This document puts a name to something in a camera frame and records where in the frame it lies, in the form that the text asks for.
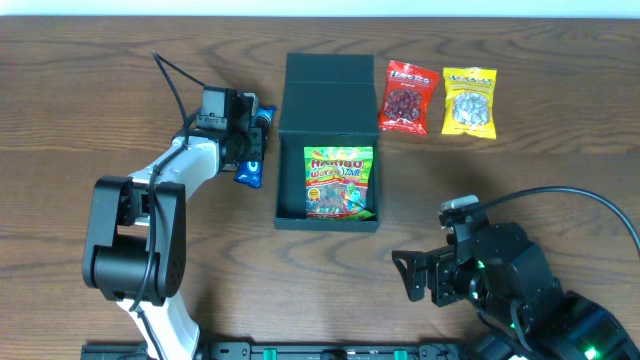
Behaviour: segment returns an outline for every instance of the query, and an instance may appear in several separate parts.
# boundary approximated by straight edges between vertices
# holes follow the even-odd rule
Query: green candy package
[[[372,147],[305,147],[307,218],[364,220]]]

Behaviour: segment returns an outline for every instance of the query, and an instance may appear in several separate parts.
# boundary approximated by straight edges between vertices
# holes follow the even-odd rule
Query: red candy bag
[[[380,128],[427,135],[427,109],[439,80],[437,72],[391,60]]]

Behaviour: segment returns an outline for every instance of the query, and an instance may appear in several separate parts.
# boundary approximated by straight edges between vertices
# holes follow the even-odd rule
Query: blue candy package
[[[275,115],[275,113],[275,106],[264,108],[260,107],[258,108],[256,116],[251,119],[252,127],[262,128],[265,147],[267,144],[267,134],[269,132],[269,127],[271,127],[271,121],[273,120],[273,116]],[[259,189],[260,187],[262,187],[262,163],[254,161],[241,163],[240,166],[238,166],[238,171],[236,172],[234,180],[241,184],[246,184],[252,188]]]

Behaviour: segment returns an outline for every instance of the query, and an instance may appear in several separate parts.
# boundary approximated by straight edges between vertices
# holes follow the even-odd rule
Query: table surface
[[[497,140],[440,135],[442,84],[427,137],[381,134],[375,234],[274,230],[277,120],[261,190],[223,174],[187,206],[181,289],[204,339],[397,343],[485,330],[467,302],[409,302],[391,262],[394,249],[444,246],[442,201],[572,185],[640,225],[639,30],[614,20],[0,19],[0,357],[69,359],[88,341],[142,339],[84,285],[81,261],[95,181],[147,165],[180,126],[151,50],[277,106],[288,52],[375,54],[378,104],[390,59],[498,69]],[[201,90],[174,78],[195,109]],[[640,342],[638,254],[608,210],[538,195],[490,217],[519,222],[566,289],[607,307]]]

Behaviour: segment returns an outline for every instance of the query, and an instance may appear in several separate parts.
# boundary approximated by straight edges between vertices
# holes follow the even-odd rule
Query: dark green box
[[[372,55],[289,54],[280,117],[276,229],[375,232],[380,163]],[[364,221],[306,219],[305,146],[371,146],[374,162]]]

